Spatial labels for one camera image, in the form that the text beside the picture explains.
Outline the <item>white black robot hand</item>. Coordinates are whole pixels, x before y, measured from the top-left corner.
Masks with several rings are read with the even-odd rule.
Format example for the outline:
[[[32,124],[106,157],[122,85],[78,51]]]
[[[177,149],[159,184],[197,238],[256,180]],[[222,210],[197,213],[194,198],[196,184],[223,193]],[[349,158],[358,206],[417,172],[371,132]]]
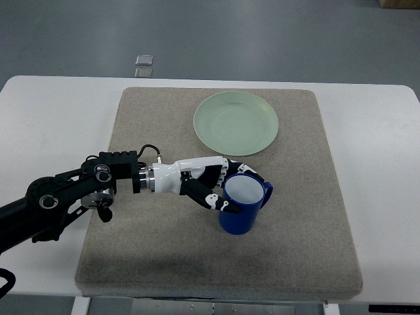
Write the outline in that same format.
[[[247,174],[264,182],[248,165],[213,156],[183,159],[170,165],[153,163],[148,170],[147,187],[157,194],[174,192],[188,196],[206,209],[237,214],[238,206],[213,191],[216,187],[222,188],[227,178],[236,174]]]

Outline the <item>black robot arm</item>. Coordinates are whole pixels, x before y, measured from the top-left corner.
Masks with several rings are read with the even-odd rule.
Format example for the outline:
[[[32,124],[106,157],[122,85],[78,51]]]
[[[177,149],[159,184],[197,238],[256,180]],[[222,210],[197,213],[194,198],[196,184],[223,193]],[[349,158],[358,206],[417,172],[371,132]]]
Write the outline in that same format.
[[[1,207],[1,251],[31,239],[32,242],[57,241],[63,230],[87,210],[69,208],[91,194],[116,192],[116,182],[130,179],[133,192],[145,184],[140,170],[146,165],[138,159],[142,152],[101,152],[88,156],[81,167],[53,177],[33,181],[26,195]]]

